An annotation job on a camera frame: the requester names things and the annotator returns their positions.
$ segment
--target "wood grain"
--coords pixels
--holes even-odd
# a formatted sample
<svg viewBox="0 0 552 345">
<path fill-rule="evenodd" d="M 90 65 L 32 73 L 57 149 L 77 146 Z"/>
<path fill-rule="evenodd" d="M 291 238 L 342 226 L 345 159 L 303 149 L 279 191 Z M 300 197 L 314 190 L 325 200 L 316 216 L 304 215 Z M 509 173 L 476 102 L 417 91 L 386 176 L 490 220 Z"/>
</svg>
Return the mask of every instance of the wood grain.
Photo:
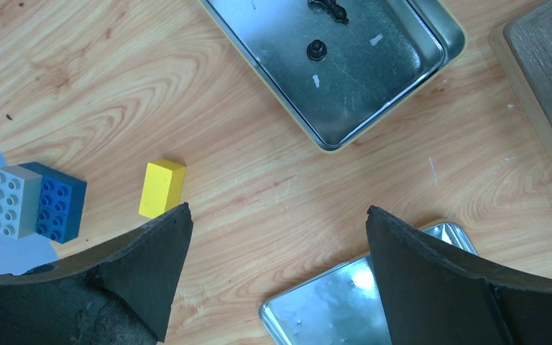
<svg viewBox="0 0 552 345">
<path fill-rule="evenodd" d="M 188 166 L 195 226 L 167 344 L 269 344 L 258 307 L 366 252 L 371 204 L 457 221 L 483 257 L 552 277 L 552 164 L 488 45 L 535 2 L 445 3 L 468 50 L 325 155 L 194 1 L 0 0 L 0 149 L 88 181 L 61 257 L 146 221 L 149 160 Z"/>
<path fill-rule="evenodd" d="M 552 0 L 498 27 L 491 42 L 552 160 Z"/>
<path fill-rule="evenodd" d="M 505 71 L 517 98 L 525 109 L 525 113 L 534 126 L 552 162 L 552 126 L 543 108 L 538 103 L 532 87 L 518 64 L 513 51 L 504 35 L 505 24 L 497 26 L 489 36 L 489 43 Z"/>
</svg>

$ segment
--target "metal tray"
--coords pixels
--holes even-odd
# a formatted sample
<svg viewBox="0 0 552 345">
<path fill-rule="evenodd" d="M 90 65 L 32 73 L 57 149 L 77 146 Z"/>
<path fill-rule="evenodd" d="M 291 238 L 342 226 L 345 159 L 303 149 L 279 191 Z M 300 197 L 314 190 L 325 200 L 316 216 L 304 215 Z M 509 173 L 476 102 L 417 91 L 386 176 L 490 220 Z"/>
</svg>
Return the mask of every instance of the metal tray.
<svg viewBox="0 0 552 345">
<path fill-rule="evenodd" d="M 340 0 L 348 24 L 307 0 L 201 2 L 325 151 L 381 119 L 465 44 L 437 0 Z M 327 45 L 319 62 L 306 54 L 314 39 Z"/>
<path fill-rule="evenodd" d="M 439 223 L 425 233 L 477 255 L 455 223 Z M 271 298 L 259 317 L 278 345 L 390 345 L 372 270 L 369 254 L 340 264 Z"/>
</svg>

